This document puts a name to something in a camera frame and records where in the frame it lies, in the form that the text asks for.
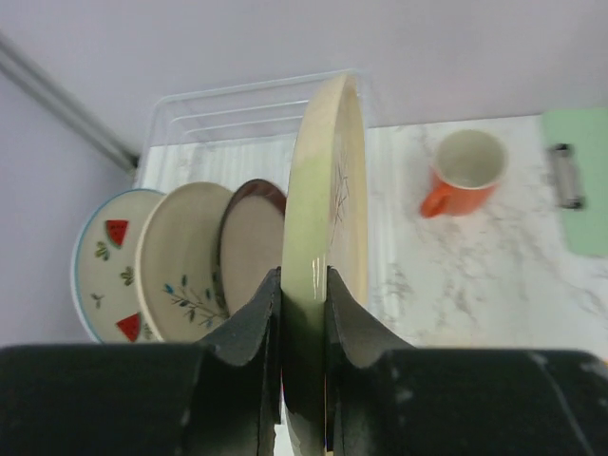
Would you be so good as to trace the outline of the brown rimmed plate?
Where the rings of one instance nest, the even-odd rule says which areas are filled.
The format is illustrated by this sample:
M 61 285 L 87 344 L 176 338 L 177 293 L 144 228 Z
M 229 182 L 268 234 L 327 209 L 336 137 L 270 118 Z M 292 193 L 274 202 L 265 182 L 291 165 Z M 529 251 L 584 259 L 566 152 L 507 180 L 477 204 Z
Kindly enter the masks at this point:
M 218 298 L 229 315 L 254 296 L 282 259 L 286 196 L 273 183 L 243 183 L 230 199 L 218 231 Z

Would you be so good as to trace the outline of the green cream branch plate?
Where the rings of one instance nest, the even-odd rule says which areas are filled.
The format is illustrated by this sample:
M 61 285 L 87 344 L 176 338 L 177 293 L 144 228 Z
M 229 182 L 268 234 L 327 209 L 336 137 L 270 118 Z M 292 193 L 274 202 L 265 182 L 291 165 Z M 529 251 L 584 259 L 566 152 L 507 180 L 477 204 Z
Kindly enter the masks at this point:
M 324 304 L 334 267 L 368 299 L 365 128 L 356 79 L 343 73 L 309 101 L 292 160 L 280 287 L 282 377 L 296 455 L 325 452 Z

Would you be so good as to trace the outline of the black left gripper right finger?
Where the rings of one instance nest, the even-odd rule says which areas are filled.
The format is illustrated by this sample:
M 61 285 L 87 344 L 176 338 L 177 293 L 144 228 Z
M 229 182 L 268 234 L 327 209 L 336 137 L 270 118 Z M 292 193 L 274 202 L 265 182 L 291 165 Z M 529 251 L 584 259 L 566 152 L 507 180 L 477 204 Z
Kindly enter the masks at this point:
M 607 366 L 584 351 L 416 348 L 327 272 L 337 455 L 603 455 Z

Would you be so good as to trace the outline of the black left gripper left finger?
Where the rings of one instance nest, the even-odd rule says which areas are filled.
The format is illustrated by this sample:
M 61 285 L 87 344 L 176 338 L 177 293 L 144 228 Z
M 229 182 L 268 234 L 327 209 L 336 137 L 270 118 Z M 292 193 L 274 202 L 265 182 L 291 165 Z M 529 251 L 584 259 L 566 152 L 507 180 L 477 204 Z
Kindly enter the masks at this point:
M 1 351 L 5 455 L 269 455 L 279 420 L 281 291 L 193 343 Z

